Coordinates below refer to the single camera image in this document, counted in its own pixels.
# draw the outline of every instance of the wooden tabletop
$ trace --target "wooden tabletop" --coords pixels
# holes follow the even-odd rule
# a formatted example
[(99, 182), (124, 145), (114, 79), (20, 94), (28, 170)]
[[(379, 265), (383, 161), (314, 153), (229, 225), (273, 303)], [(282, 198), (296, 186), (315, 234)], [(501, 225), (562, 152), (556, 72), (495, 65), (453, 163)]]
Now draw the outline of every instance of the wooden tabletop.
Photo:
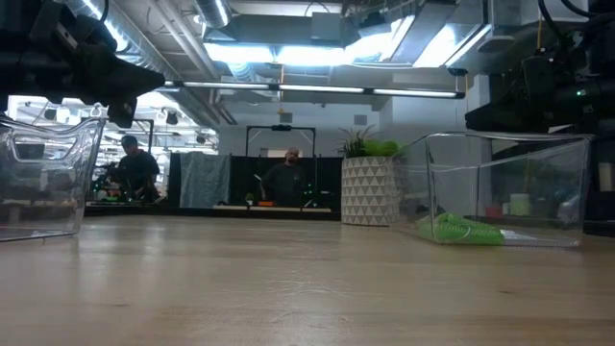
[(6, 345), (613, 345), (615, 241), (443, 246), (386, 228), (87, 218), (0, 244)]

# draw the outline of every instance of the person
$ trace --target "person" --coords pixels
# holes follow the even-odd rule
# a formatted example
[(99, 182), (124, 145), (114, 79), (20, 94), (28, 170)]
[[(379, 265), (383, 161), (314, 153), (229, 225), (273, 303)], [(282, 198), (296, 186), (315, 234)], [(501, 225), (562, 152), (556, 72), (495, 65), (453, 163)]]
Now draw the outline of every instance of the person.
[(121, 143), (126, 153), (117, 165), (124, 178), (122, 184), (128, 184), (125, 187), (135, 198), (154, 202), (159, 195), (154, 186), (156, 176), (160, 173), (156, 159), (150, 153), (139, 149), (134, 136), (123, 136)]
[(290, 148), (284, 163), (280, 163), (264, 175), (260, 182), (262, 198), (267, 199), (267, 191), (273, 191), (276, 206), (300, 207), (302, 192), (306, 181), (304, 170), (298, 165), (299, 150)]

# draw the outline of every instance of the white geometric planter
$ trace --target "white geometric planter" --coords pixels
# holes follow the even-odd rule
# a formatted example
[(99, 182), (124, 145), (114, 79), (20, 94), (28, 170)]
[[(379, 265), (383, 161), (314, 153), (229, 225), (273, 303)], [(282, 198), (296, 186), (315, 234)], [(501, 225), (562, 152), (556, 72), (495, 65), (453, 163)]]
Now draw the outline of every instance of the white geometric planter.
[(390, 158), (367, 157), (342, 162), (342, 223), (388, 226)]

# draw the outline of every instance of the clear plastic bin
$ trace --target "clear plastic bin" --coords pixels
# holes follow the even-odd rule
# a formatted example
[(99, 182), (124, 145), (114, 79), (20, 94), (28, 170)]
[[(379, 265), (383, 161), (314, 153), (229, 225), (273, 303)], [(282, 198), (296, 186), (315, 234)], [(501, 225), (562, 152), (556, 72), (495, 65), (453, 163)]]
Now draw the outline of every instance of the clear plastic bin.
[(79, 232), (103, 126), (56, 132), (0, 117), (0, 241)]
[(391, 227), (441, 244), (578, 246), (591, 139), (424, 136), (393, 158)]

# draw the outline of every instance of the green plant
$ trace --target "green plant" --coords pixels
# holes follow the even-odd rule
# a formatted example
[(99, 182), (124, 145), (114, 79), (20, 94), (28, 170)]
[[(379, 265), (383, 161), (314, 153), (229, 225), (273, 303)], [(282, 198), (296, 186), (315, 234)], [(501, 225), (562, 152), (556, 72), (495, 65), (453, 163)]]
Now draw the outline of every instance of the green plant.
[(392, 140), (385, 142), (377, 139), (370, 138), (372, 134), (369, 131), (374, 125), (369, 126), (365, 131), (354, 132), (353, 130), (343, 131), (348, 137), (344, 139), (342, 150), (344, 151), (344, 157), (361, 158), (361, 157), (391, 157), (397, 153), (399, 146)]

